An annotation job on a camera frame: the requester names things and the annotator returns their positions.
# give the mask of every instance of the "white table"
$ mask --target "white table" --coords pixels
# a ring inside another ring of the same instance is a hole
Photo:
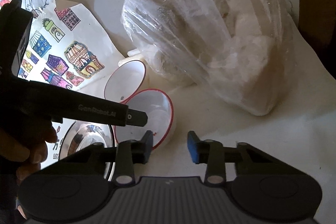
[[[123,54],[133,48],[120,24],[124,0],[72,1],[82,2],[91,10]],[[151,75],[151,86],[171,96],[177,128],[171,142],[153,153],[147,165],[136,166],[136,174],[203,178],[206,166],[194,165],[187,151],[189,130],[196,131],[201,139],[215,139],[225,146],[247,142],[317,179],[323,200],[316,219],[322,224],[336,223],[336,81],[297,29],[294,36],[296,83],[283,103],[265,117],[219,102],[197,86],[174,89]],[[106,81],[103,78],[81,91],[102,98]],[[232,165],[227,169],[227,178],[234,178]]]

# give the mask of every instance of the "plastic wrap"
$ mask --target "plastic wrap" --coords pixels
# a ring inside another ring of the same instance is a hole
[[[196,82],[254,115],[288,88],[284,0],[125,0],[122,23],[150,67],[177,85]]]

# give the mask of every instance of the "finger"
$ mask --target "finger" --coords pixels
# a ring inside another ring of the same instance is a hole
[[[23,212],[23,209],[22,209],[21,205],[19,205],[19,206],[17,207],[17,209],[19,210],[20,214],[21,214],[25,219],[27,219],[25,213]]]
[[[56,133],[55,128],[53,128],[53,127],[51,126],[50,128],[48,128],[48,129],[45,131],[45,137],[44,137],[44,140],[45,140],[47,143],[55,143],[55,142],[57,142],[57,133]]]
[[[41,164],[24,164],[16,170],[16,176],[20,183],[30,174],[41,170]]]
[[[38,164],[47,159],[48,147],[45,142],[40,143],[38,146],[30,150],[29,161],[32,164]]]
[[[10,161],[22,162],[28,159],[29,149],[0,129],[0,155]]]

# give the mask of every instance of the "drawing of houses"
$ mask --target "drawing of houses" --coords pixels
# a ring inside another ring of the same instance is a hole
[[[33,68],[33,66],[30,63],[28,63],[26,59],[22,60],[21,66],[24,67],[24,69],[27,72],[30,72],[32,70],[32,68]]]
[[[62,11],[57,11],[55,8],[55,13],[58,16],[59,20],[63,21],[63,23],[69,28],[70,31],[80,22],[80,19],[74,14],[74,12],[68,8]]]
[[[48,50],[51,49],[51,45],[38,31],[29,40],[31,48],[39,55],[43,57]]]
[[[65,75],[67,77],[67,80],[69,80],[71,84],[75,86],[79,86],[84,81],[82,77],[76,76],[71,71],[67,71]]]
[[[69,68],[69,66],[66,64],[66,62],[58,57],[49,54],[47,66],[51,68],[54,72],[58,73],[59,75],[63,75]]]
[[[47,70],[46,68],[41,72],[44,80],[46,80],[51,85],[60,86],[65,89],[72,89],[72,85],[65,81],[62,76],[56,75],[51,70]]]
[[[43,19],[43,27],[53,36],[53,38],[56,39],[57,42],[60,42],[60,40],[65,36],[62,30],[58,28],[49,18]]]
[[[105,68],[83,43],[77,41],[67,48],[64,55],[78,74],[86,79]]]
[[[28,76],[28,73],[26,73],[23,68],[20,68],[18,75],[26,79]]]
[[[31,51],[26,51],[26,57],[30,59],[35,65],[39,62],[38,58],[32,54]]]

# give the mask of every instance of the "red-rimmed bowl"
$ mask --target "red-rimmed bowl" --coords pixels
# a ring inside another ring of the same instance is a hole
[[[176,128],[174,107],[169,96],[162,90],[146,89],[132,96],[125,104],[131,109],[147,113],[148,122],[144,127],[115,127],[117,143],[126,140],[139,141],[147,130],[153,132],[153,149],[169,142]]]
[[[129,61],[115,70],[106,83],[106,100],[125,103],[137,92],[147,89],[149,78],[146,65],[139,60]]]

